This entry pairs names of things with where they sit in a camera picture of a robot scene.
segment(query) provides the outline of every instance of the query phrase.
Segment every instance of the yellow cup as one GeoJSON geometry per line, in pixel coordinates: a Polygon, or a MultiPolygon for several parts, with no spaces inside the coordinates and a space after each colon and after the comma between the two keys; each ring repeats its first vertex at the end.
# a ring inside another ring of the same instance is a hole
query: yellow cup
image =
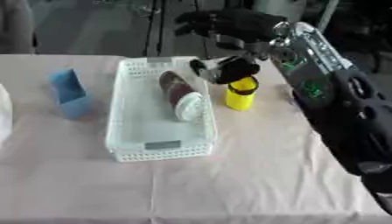
{"type": "Polygon", "coordinates": [[[259,82],[253,76],[228,84],[226,104],[231,109],[247,110],[252,106],[259,82]]]}

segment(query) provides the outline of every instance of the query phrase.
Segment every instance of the gray floor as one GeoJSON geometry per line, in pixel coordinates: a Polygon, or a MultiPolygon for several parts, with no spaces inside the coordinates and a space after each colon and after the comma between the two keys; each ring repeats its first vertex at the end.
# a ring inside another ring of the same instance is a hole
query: gray floor
{"type": "MultiPolygon", "coordinates": [[[[149,19],[141,17],[133,5],[152,0],[30,0],[36,20],[38,51],[43,54],[98,54],[141,57],[149,19]]],[[[201,2],[203,9],[219,9],[222,0],[201,2]]],[[[194,11],[193,0],[168,0],[164,26],[164,49],[161,56],[205,56],[203,40],[196,36],[175,38],[173,19],[185,11],[194,11]]],[[[150,35],[149,56],[157,56],[160,15],[156,15],[150,35]]],[[[214,55],[223,54],[210,46],[214,55]]]]}

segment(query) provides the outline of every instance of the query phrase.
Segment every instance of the plastic basket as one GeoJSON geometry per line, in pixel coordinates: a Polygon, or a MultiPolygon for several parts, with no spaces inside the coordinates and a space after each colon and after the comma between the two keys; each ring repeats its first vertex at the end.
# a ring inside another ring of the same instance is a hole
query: plastic basket
{"type": "Polygon", "coordinates": [[[126,59],[120,62],[111,102],[106,147],[120,162],[189,158],[211,154],[217,138],[205,81],[189,67],[193,57],[126,59]],[[180,122],[158,79],[168,70],[202,93],[202,116],[180,122]]]}

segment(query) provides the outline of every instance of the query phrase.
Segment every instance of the blue container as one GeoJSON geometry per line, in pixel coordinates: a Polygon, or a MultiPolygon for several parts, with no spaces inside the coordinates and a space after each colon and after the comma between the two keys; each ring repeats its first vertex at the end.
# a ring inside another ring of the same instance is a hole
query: blue container
{"type": "Polygon", "coordinates": [[[74,119],[91,109],[91,101],[73,69],[50,75],[56,102],[66,118],[74,119]]]}

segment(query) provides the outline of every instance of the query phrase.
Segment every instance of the table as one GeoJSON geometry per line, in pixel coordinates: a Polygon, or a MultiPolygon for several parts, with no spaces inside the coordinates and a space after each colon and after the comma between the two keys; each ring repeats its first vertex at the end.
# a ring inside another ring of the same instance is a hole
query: table
{"type": "Polygon", "coordinates": [[[346,174],[262,63],[254,107],[224,106],[210,157],[120,164],[103,143],[121,57],[0,56],[14,132],[0,150],[0,221],[18,223],[390,223],[346,174]],[[94,113],[60,116],[47,76],[74,68],[94,113]]]}

